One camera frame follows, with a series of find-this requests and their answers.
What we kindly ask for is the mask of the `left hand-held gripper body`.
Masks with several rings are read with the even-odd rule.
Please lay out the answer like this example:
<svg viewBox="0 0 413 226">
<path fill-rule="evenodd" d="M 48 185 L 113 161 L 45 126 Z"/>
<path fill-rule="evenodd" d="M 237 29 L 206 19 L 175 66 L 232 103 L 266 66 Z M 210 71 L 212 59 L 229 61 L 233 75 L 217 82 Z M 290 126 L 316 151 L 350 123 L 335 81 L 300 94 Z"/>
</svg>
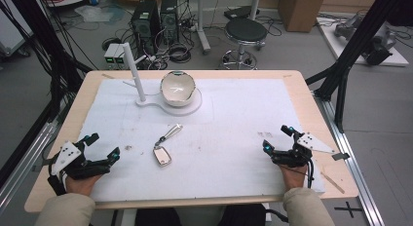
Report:
<svg viewBox="0 0 413 226">
<path fill-rule="evenodd" d="M 66 173 L 75 180 L 110 172 L 109 160 L 89 161 L 84 155 L 85 143 L 66 141 L 52 161 L 50 175 Z"/>
</svg>

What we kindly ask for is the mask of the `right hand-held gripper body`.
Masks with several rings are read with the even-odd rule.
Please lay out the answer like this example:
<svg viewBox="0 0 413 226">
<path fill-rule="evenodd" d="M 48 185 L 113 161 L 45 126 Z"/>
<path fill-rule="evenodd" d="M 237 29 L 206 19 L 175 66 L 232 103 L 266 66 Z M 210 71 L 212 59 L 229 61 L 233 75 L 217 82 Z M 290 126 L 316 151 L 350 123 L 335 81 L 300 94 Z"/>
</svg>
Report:
<svg viewBox="0 0 413 226">
<path fill-rule="evenodd" d="M 273 145 L 270 146 L 270 158 L 276 165 L 285 165 L 290 168 L 304 167 L 311 162 L 313 151 L 331 153 L 335 161 L 346 160 L 350 157 L 348 153 L 334 153 L 328 145 L 309 132 L 288 132 L 287 135 L 293 138 L 291 149 L 281 151 Z"/>
</svg>

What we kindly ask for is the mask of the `silver car key fob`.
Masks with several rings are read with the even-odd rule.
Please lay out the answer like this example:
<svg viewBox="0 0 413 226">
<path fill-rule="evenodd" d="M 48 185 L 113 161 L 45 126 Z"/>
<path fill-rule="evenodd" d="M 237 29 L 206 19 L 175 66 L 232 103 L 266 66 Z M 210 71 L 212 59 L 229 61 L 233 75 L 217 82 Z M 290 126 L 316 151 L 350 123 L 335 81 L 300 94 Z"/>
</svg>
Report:
<svg viewBox="0 0 413 226">
<path fill-rule="evenodd" d="M 181 124 L 175 124 L 173 127 L 169 129 L 169 131 L 161 136 L 158 141 L 155 143 L 153 148 L 153 153 L 158 164 L 161 167 L 167 166 L 171 163 L 171 156 L 167 149 L 162 146 L 162 143 L 168 140 L 169 138 L 173 137 L 175 134 L 179 133 L 183 129 Z"/>
</svg>

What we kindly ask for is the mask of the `white ceramic bowl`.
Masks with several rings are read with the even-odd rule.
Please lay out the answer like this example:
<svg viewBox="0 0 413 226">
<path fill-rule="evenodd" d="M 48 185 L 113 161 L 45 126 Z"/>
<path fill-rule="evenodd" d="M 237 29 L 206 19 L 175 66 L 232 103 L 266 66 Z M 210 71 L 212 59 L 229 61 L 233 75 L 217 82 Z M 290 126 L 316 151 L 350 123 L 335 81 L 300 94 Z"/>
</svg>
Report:
<svg viewBox="0 0 413 226">
<path fill-rule="evenodd" d="M 190 104 L 195 89 L 195 80 L 184 71 L 169 72 L 163 77 L 160 85 L 164 102 L 174 107 L 183 107 Z"/>
</svg>

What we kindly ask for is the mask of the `person's left hand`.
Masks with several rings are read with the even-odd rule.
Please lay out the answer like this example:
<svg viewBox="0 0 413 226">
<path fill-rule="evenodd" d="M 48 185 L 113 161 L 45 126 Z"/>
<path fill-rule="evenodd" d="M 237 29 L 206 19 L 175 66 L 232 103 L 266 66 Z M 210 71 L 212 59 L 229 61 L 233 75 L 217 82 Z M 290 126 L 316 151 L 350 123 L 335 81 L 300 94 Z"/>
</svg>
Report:
<svg viewBox="0 0 413 226">
<path fill-rule="evenodd" d="M 94 185 L 101 179 L 101 175 L 95 175 L 85 179 L 73 179 L 67 176 L 65 179 L 66 192 L 68 194 L 77 194 L 83 196 L 90 196 Z"/>
</svg>

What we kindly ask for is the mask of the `person's right hand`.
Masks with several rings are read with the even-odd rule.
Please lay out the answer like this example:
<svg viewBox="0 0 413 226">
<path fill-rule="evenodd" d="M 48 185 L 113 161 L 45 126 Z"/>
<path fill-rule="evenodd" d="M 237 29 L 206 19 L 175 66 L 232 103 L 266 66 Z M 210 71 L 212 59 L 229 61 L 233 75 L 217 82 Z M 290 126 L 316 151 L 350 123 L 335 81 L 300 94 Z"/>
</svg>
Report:
<svg viewBox="0 0 413 226">
<path fill-rule="evenodd" d="M 302 188 L 307 172 L 307 167 L 290 168 L 288 166 L 280 166 L 282 171 L 285 190 L 289 191 L 293 188 Z"/>
</svg>

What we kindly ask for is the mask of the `white foam sheet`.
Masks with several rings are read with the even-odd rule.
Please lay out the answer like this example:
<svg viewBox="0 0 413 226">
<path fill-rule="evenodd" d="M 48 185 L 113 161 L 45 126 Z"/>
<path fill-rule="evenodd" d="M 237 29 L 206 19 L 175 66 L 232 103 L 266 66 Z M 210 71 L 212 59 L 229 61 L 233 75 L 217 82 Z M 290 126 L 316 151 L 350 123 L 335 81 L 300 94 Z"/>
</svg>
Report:
<svg viewBox="0 0 413 226">
<path fill-rule="evenodd" d="M 282 125 L 301 128 L 286 84 L 280 79 L 204 79 L 197 82 L 203 104 L 176 117 L 136 104 L 137 91 L 121 80 L 100 84 L 81 129 L 97 132 L 88 147 L 90 160 L 114 148 L 119 161 L 96 184 L 98 202 L 195 200 L 277 196 L 283 191 L 280 169 L 263 151 L 269 141 L 288 150 L 291 137 Z M 162 143 L 171 163 L 161 167 L 153 153 L 158 139 L 175 124 L 183 129 Z"/>
</svg>

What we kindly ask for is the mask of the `strip of clear tape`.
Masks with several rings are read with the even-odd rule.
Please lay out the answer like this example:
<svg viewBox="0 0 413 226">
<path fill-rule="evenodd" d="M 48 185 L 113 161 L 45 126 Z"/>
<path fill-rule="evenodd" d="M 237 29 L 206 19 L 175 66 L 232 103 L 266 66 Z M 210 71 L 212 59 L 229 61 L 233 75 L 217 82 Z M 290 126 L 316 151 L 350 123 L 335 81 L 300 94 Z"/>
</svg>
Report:
<svg viewBox="0 0 413 226">
<path fill-rule="evenodd" d="M 345 194 L 345 190 L 340 187 L 331 177 L 329 177 L 324 172 L 320 173 L 329 183 L 331 183 L 340 193 Z"/>
</svg>

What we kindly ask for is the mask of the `person's right leg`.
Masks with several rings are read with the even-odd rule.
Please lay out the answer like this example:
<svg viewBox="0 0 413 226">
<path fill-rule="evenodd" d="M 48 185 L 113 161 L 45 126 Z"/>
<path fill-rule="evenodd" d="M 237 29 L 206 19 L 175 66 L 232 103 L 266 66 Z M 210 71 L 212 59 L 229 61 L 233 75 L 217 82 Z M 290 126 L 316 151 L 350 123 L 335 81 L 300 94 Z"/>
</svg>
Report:
<svg viewBox="0 0 413 226">
<path fill-rule="evenodd" d="M 226 206 L 217 226 L 265 226 L 266 212 L 261 204 Z"/>
</svg>

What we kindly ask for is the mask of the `person's leg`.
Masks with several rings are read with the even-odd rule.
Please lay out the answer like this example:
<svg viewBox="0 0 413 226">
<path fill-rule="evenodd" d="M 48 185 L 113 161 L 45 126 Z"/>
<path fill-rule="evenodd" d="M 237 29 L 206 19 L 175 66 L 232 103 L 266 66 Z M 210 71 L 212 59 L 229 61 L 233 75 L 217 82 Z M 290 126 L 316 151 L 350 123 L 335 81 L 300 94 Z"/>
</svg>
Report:
<svg viewBox="0 0 413 226">
<path fill-rule="evenodd" d="M 174 208 L 142 208 L 136 212 L 135 226 L 182 226 Z"/>
<path fill-rule="evenodd" d="M 265 226 L 266 212 L 261 204 L 226 206 L 217 226 Z"/>
</svg>

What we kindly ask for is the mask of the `person's left leg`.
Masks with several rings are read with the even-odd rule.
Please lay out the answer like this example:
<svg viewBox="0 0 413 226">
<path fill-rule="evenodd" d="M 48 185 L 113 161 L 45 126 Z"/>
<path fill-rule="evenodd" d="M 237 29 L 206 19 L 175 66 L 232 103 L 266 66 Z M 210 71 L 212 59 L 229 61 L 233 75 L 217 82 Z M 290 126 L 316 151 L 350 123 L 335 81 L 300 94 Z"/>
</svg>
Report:
<svg viewBox="0 0 413 226">
<path fill-rule="evenodd" d="M 142 208 L 136 212 L 135 226 L 182 226 L 174 208 Z"/>
</svg>

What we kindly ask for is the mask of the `white box with green light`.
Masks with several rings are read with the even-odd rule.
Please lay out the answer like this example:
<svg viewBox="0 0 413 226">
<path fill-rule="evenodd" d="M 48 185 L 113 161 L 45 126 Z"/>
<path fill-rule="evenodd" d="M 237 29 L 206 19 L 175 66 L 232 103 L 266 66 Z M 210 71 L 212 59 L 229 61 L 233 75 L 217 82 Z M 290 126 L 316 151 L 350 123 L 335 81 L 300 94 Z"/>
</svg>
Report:
<svg viewBox="0 0 413 226">
<path fill-rule="evenodd" d="M 124 64 L 125 63 L 124 56 L 125 56 L 125 52 L 124 52 L 123 45 L 119 44 L 115 52 L 115 55 L 114 55 L 115 62 L 117 64 Z"/>
<path fill-rule="evenodd" d="M 107 64 L 113 64 L 115 62 L 115 55 L 118 51 L 119 45 L 112 43 L 108 46 L 105 54 L 104 54 L 104 59 Z"/>
</svg>

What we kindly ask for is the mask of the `white floor board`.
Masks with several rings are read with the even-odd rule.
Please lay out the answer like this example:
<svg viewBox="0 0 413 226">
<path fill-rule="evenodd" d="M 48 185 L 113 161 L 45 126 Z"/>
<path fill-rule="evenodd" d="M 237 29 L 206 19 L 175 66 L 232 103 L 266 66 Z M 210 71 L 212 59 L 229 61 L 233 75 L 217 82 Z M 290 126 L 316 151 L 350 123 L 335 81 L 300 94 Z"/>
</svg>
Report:
<svg viewBox="0 0 413 226">
<path fill-rule="evenodd" d="M 346 47 L 348 41 L 344 37 L 336 37 L 334 35 L 334 30 L 337 22 L 334 19 L 328 18 L 317 18 L 319 30 L 324 36 L 331 52 L 338 58 L 342 54 L 344 48 Z M 383 62 L 380 63 L 381 66 L 407 66 L 409 62 L 400 54 L 395 48 L 390 48 L 391 55 L 388 56 Z"/>
</svg>

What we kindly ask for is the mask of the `black round stool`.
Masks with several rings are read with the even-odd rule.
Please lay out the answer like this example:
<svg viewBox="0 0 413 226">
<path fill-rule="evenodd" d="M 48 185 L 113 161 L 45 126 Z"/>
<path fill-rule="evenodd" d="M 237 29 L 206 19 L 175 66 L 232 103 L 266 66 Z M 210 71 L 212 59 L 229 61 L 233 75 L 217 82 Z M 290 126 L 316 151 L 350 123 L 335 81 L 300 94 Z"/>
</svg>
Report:
<svg viewBox="0 0 413 226">
<path fill-rule="evenodd" d="M 255 70 L 257 58 L 248 52 L 246 47 L 260 50 L 267 37 L 267 29 L 259 22 L 251 19 L 231 19 L 225 26 L 225 35 L 238 45 L 236 50 L 227 51 L 221 59 L 226 69 Z"/>
</svg>

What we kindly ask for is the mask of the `grey and black robot equipment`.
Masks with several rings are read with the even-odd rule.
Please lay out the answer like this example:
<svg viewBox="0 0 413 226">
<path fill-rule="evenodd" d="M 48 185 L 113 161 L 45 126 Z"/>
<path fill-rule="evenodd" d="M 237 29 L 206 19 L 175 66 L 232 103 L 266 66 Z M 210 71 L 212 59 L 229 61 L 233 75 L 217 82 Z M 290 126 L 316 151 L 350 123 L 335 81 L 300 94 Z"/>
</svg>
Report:
<svg viewBox="0 0 413 226">
<path fill-rule="evenodd" d="M 354 15 L 351 19 L 336 25 L 334 35 L 344 37 L 349 41 L 360 26 L 364 16 Z M 382 24 L 373 38 L 369 41 L 367 48 L 361 53 L 361 56 L 370 65 L 379 65 L 392 53 L 390 49 L 395 45 L 395 34 Z"/>
</svg>

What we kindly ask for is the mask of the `brown cardboard box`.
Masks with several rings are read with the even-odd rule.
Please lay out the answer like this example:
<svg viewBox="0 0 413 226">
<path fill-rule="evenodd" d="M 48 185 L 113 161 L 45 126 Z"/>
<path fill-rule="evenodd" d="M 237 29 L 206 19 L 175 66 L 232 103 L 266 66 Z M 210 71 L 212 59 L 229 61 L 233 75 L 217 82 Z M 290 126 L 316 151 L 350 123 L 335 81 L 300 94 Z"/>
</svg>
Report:
<svg viewBox="0 0 413 226">
<path fill-rule="evenodd" d="M 323 0 L 280 0 L 278 12 L 289 32 L 310 32 Z"/>
</svg>

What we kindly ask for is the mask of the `clear plastic sheet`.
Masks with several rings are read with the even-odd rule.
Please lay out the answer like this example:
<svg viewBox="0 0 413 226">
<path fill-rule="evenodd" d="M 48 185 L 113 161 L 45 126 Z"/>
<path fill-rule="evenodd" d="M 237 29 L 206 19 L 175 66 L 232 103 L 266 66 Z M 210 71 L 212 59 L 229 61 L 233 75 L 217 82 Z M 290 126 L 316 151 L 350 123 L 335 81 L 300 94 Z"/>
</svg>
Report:
<svg viewBox="0 0 413 226">
<path fill-rule="evenodd" d="M 103 8 L 94 6 L 81 6 L 74 10 L 76 14 L 83 18 L 84 22 L 109 22 L 114 23 L 121 20 L 125 11 L 119 7 L 106 6 Z"/>
</svg>

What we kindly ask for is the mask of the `black flat device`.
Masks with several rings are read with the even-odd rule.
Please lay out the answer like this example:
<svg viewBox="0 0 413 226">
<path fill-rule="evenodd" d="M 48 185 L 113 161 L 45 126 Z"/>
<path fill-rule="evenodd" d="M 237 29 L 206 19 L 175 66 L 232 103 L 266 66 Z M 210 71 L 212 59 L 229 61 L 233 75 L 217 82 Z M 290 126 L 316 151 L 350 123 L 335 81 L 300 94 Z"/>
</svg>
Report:
<svg viewBox="0 0 413 226">
<path fill-rule="evenodd" d="M 227 19 L 252 19 L 251 6 L 241 6 L 236 9 L 228 9 L 224 12 L 224 17 Z"/>
</svg>

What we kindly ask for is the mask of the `black computer tower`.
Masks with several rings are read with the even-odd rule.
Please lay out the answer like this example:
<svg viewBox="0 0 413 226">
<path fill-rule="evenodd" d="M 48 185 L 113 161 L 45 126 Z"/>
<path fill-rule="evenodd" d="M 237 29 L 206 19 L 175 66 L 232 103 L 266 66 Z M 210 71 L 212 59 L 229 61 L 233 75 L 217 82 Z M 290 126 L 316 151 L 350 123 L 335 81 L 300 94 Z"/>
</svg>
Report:
<svg viewBox="0 0 413 226">
<path fill-rule="evenodd" d="M 161 23 L 164 30 L 164 43 L 178 41 L 177 0 L 163 0 L 161 4 Z"/>
<path fill-rule="evenodd" d="M 161 31 L 158 4 L 155 0 L 140 0 L 131 18 L 137 46 L 149 55 L 158 52 L 156 35 Z"/>
</svg>

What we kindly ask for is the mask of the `white metal table leg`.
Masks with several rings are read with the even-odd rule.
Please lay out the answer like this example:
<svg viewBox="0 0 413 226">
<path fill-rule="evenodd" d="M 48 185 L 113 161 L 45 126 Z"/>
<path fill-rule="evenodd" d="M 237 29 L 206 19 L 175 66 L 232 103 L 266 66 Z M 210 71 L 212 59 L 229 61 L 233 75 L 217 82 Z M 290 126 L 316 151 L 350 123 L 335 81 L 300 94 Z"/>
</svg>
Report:
<svg viewBox="0 0 413 226">
<path fill-rule="evenodd" d="M 252 0 L 249 19 L 255 20 L 260 0 Z"/>
<path fill-rule="evenodd" d="M 202 45 L 203 54 L 207 55 L 210 52 L 210 44 L 204 31 L 204 3 L 203 0 L 197 0 L 197 24 L 196 31 Z"/>
</svg>

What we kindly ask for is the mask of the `aluminium rail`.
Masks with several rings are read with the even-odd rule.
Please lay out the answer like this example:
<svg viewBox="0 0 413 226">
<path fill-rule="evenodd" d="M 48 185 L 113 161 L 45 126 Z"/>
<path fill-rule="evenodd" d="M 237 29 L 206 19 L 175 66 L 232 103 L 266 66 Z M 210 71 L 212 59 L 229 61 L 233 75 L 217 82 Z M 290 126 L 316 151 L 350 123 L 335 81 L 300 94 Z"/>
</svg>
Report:
<svg viewBox="0 0 413 226">
<path fill-rule="evenodd" d="M 40 157 L 42 151 L 51 141 L 56 132 L 57 122 L 46 123 L 38 132 L 32 134 L 25 145 L 26 150 L 19 158 L 17 165 L 0 188 L 0 216 L 5 212 L 13 196 L 31 171 L 34 163 Z"/>
<path fill-rule="evenodd" d="M 313 98 L 319 107 L 319 110 L 327 123 L 328 128 L 335 140 L 338 149 L 343 154 L 348 154 L 349 158 L 345 158 L 344 162 L 347 165 L 352 178 L 354 179 L 358 189 L 358 199 L 362 206 L 362 212 L 364 213 L 369 226 L 385 226 L 383 218 L 376 203 L 370 193 L 368 185 L 364 179 L 361 169 L 357 163 L 357 158 L 353 152 L 351 144 L 343 132 L 339 131 L 339 128 L 334 123 L 335 109 L 330 101 L 322 101 L 315 95 Z"/>
</svg>

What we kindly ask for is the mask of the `white stand with post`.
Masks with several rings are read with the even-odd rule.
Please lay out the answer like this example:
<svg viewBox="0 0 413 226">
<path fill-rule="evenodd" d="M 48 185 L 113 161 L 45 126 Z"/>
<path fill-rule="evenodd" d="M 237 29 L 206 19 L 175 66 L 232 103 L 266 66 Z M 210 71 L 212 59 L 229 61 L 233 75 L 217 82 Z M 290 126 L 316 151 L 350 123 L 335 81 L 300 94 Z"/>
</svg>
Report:
<svg viewBox="0 0 413 226">
<path fill-rule="evenodd" d="M 160 85 L 163 78 L 156 85 L 156 87 L 158 88 L 157 91 L 154 94 L 147 94 L 144 91 L 144 86 L 141 82 L 141 79 L 136 68 L 136 65 L 138 64 L 138 59 L 134 59 L 129 43 L 124 43 L 122 45 L 124 48 L 126 61 L 130 67 L 132 79 L 134 81 L 133 86 L 137 90 L 137 100 L 135 102 L 139 107 L 155 106 L 162 109 L 167 114 L 176 117 L 191 115 L 201 108 L 203 104 L 203 96 L 201 91 L 197 88 L 197 85 L 193 96 L 193 100 L 190 104 L 183 107 L 170 106 L 164 102 L 160 91 Z"/>
</svg>

